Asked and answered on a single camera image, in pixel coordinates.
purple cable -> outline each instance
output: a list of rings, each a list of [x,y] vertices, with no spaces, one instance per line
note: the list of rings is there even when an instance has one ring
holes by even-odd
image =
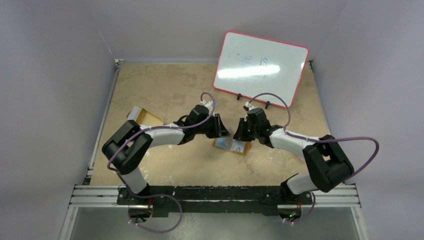
[[[176,224],[173,226],[173,227],[171,227],[171,228],[169,228],[169,229],[167,229],[167,230],[155,230],[155,229],[151,229],[151,228],[148,228],[148,227],[145,227],[145,226],[142,226],[142,225],[140,225],[140,224],[138,224],[138,223],[136,223],[136,222],[134,222],[132,219],[131,219],[131,216],[130,216],[130,214],[129,214],[129,212],[128,212],[128,217],[129,217],[129,220],[130,220],[130,222],[132,223],[132,224],[134,224],[135,226],[137,226],[137,227],[139,227],[139,228],[142,228],[142,229],[144,229],[144,230],[147,230],[147,231],[149,231],[149,232],[152,232],[152,233],[159,233],[159,234],[163,234],[163,233],[167,233],[167,232],[170,232],[170,231],[172,231],[172,230],[174,230],[179,224],[180,224],[180,222],[181,222],[181,219],[183,218],[183,208],[181,207],[181,204],[178,202],[178,200],[175,198],[175,197],[173,197],[173,196],[171,196],[171,195],[167,195],[167,194],[155,194],[155,195],[149,195],[149,196],[140,196],[140,195],[137,195],[135,192],[133,192],[129,187],[128,187],[128,185],[127,185],[127,183],[125,182],[125,180],[122,178],[122,176],[120,175],[120,173],[118,172],[118,170],[116,169],[116,168],[113,168],[113,167],[111,167],[111,164],[112,164],[112,162],[115,160],[115,158],[117,157],[117,155],[120,153],[120,152],[122,152],[122,150],[131,142],[131,141],[133,141],[135,138],[137,138],[138,136],[140,136],[142,133],[144,133],[144,132],[146,132],[146,131],[150,131],[150,130],[155,130],[155,129],[190,129],[190,128],[195,128],[195,127],[197,127],[197,126],[200,126],[200,125],[202,125],[202,124],[204,124],[207,120],[209,120],[211,117],[212,117],[212,115],[214,114],[214,111],[215,111],[215,105],[216,105],[216,101],[215,101],[215,98],[209,93],[209,92],[202,92],[202,94],[200,95],[200,100],[201,101],[203,101],[203,95],[208,95],[211,99],[212,99],[212,102],[213,102],[213,105],[212,105],[212,111],[209,113],[209,115],[203,120],[203,121],[201,121],[201,122],[199,122],[199,123],[196,123],[196,124],[193,124],[193,125],[190,125],[190,126],[172,126],[172,127],[169,127],[169,126],[152,126],[152,127],[149,127],[149,128],[144,128],[144,129],[141,129],[140,131],[138,131],[138,132],[136,132],[134,135],[132,135],[130,138],[128,138],[123,144],[122,144],[122,146],[115,152],[115,154],[110,158],[110,160],[109,160],[109,162],[107,163],[107,169],[109,169],[109,170],[112,170],[112,171],[114,171],[117,175],[118,175],[118,177],[119,177],[119,179],[123,182],[123,184],[126,186],[126,189],[128,189],[128,191],[129,191],[129,193],[130,194],[132,194],[134,197],[136,197],[136,198],[138,198],[138,199],[150,199],[150,198],[156,198],[156,197],[166,197],[166,198],[169,198],[169,199],[171,199],[171,200],[173,200],[173,201],[175,201],[176,202],[176,204],[178,205],[178,208],[179,208],[179,218],[178,218],[178,221],[176,222]]]
[[[310,192],[310,194],[313,196],[312,206],[310,206],[309,211],[305,214],[305,216],[304,216],[304,217],[302,217],[302,218],[301,218],[301,219],[299,219],[298,221],[292,221],[292,223],[293,223],[293,224],[299,224],[299,223],[301,223],[301,222],[305,221],[305,220],[309,217],[309,215],[311,215],[312,210],[314,210],[315,203],[317,202],[317,197],[315,196],[315,194],[314,194],[313,192]]]
[[[290,132],[286,131],[286,128],[290,124],[290,120],[292,119],[291,113],[290,113],[290,109],[287,106],[287,103],[281,97],[275,95],[274,93],[269,93],[269,92],[264,92],[264,93],[261,93],[261,94],[258,94],[256,96],[254,96],[249,101],[249,103],[251,103],[257,97],[262,96],[262,95],[271,95],[271,96],[274,96],[274,97],[278,98],[284,104],[285,109],[287,110],[287,114],[288,114],[288,121],[283,126],[283,129],[284,129],[284,132],[287,135],[289,135],[290,137],[297,138],[297,139],[302,139],[302,140],[306,140],[306,141],[310,141],[310,142],[313,142],[313,143],[320,143],[320,144],[331,144],[331,143],[346,142],[346,141],[356,141],[356,140],[370,140],[370,141],[373,141],[375,143],[375,150],[372,153],[371,157],[358,170],[356,170],[348,179],[352,178],[353,176],[357,175],[362,170],[364,170],[364,168],[366,166],[368,166],[368,164],[371,163],[371,161],[376,157],[377,153],[379,152],[379,149],[380,149],[379,142],[375,138],[370,137],[370,136],[353,136],[353,137],[344,137],[344,138],[328,139],[328,140],[316,140],[316,139],[307,138],[307,137],[304,137],[304,136],[299,136],[299,135],[290,133]]]
[[[287,123],[283,126],[284,131],[286,131],[287,126],[290,124],[290,121],[292,120],[292,115],[290,114],[290,110],[289,110],[289,106],[287,105],[287,103],[279,96],[275,95],[274,93],[270,93],[270,92],[264,92],[264,93],[260,93],[254,97],[252,97],[252,99],[249,101],[249,103],[251,103],[253,100],[255,100],[257,97],[262,96],[262,95],[271,95],[276,97],[278,100],[280,100],[282,102],[282,104],[284,104],[285,109],[287,109],[287,113],[288,113],[288,120]]]

